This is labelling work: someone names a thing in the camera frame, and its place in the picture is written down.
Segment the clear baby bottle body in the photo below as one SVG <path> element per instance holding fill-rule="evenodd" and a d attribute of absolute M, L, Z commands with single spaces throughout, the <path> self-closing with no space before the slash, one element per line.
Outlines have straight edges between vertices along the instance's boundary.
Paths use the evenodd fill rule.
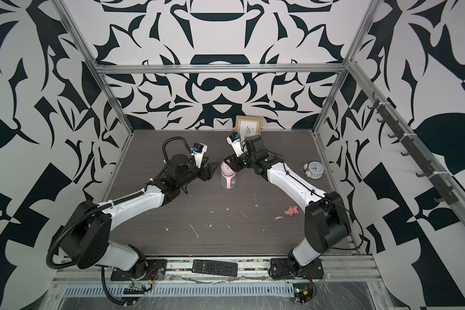
<path fill-rule="evenodd" d="M 227 177 L 222 175 L 221 184 L 225 189 L 233 189 L 237 184 L 236 176 Z"/>

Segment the pink bottle cap dome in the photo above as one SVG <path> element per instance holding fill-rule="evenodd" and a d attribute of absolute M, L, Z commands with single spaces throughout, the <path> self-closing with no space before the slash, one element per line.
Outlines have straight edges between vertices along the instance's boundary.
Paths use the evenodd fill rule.
<path fill-rule="evenodd" d="M 221 174 L 223 176 L 230 177 L 234 176 L 236 172 L 225 161 L 223 161 L 221 163 Z"/>

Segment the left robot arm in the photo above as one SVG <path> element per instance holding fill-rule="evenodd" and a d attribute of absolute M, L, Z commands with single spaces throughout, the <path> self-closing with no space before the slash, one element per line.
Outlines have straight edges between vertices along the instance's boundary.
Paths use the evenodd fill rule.
<path fill-rule="evenodd" d="M 194 180 L 210 180 L 217 168 L 216 163 L 209 163 L 205 144 L 189 146 L 181 136 L 166 140 L 162 152 L 163 169 L 139 191 L 99 204 L 84 201 L 78 205 L 49 247 L 46 265 L 51 269 L 114 267 L 140 275 L 146 268 L 145 255 L 133 245 L 111 241 L 111 232 L 140 214 L 170 204 Z"/>

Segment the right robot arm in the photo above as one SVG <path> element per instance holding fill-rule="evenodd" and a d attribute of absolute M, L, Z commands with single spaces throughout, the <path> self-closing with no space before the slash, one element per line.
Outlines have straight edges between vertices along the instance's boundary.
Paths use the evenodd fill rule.
<path fill-rule="evenodd" d="M 235 172 L 252 169 L 285 192 L 304 213 L 304 239 L 290 251 L 293 267 L 306 267 L 351 234 L 350 216 L 337 192 L 326 193 L 294 172 L 284 157 L 269 151 L 259 135 L 226 138 L 234 154 L 225 163 Z"/>

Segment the small pink toy piece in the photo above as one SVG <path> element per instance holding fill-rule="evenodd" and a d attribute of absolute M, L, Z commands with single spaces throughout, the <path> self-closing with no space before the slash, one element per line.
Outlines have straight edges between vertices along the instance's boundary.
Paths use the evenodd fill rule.
<path fill-rule="evenodd" d="M 299 206 L 298 205 L 291 205 L 284 211 L 285 215 L 293 216 L 299 213 Z"/>

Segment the white alarm clock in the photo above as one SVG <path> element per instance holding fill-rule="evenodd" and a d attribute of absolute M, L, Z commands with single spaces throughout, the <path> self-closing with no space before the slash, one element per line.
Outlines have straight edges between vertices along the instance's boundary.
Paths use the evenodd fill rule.
<path fill-rule="evenodd" d="M 319 180 L 324 175 L 325 169 L 320 162 L 311 161 L 302 165 L 302 173 L 312 180 Z"/>

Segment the black remote control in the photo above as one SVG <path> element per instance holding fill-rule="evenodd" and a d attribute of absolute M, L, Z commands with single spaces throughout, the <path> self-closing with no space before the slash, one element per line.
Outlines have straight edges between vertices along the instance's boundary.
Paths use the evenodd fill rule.
<path fill-rule="evenodd" d="M 238 264 L 216 260 L 194 260 L 191 271 L 203 275 L 237 277 Z"/>

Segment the green circuit board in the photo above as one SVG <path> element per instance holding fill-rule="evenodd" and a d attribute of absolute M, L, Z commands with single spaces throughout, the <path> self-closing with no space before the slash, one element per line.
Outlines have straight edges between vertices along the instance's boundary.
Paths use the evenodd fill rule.
<path fill-rule="evenodd" d="M 294 290 L 294 301 L 296 303 L 306 304 L 313 299 L 315 294 L 316 289 L 312 285 L 309 285 L 306 288 L 296 288 Z"/>

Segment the wooden picture frame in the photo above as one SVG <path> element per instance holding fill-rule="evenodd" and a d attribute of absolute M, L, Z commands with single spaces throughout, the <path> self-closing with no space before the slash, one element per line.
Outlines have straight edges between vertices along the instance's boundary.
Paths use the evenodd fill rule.
<path fill-rule="evenodd" d="M 260 135 L 262 131 L 263 118 L 258 116 L 237 116 L 235 130 L 241 139 Z"/>

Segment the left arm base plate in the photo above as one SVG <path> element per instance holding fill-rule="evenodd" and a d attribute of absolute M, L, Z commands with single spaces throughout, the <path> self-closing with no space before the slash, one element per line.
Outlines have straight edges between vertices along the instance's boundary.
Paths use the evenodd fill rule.
<path fill-rule="evenodd" d="M 147 259 L 145 263 L 137 262 L 129 271 L 114 268 L 112 281 L 147 281 L 162 280 L 167 270 L 167 260 Z"/>

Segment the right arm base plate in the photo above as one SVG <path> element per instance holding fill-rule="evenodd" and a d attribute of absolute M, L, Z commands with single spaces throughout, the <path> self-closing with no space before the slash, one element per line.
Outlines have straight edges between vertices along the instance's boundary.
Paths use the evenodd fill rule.
<path fill-rule="evenodd" d="M 306 266 L 298 265 L 292 258 L 272 258 L 268 273 L 275 280 L 295 278 L 321 280 L 324 277 L 322 262 L 318 258 Z"/>

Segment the wall hook rack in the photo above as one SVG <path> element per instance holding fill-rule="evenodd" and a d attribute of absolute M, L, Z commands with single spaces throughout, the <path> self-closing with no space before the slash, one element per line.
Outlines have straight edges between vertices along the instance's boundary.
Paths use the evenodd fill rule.
<path fill-rule="evenodd" d="M 435 201 L 445 202 L 448 205 L 457 203 L 459 198 L 455 193 L 450 174 L 434 160 L 432 153 L 393 105 L 390 102 L 381 102 L 374 98 L 370 108 L 376 110 L 381 116 L 378 122 L 386 124 L 391 129 L 392 133 L 388 137 L 396 139 L 405 148 L 406 151 L 401 155 L 413 158 L 420 168 L 421 171 L 416 174 L 416 177 L 427 178 L 436 189 L 440 198 L 436 198 Z"/>

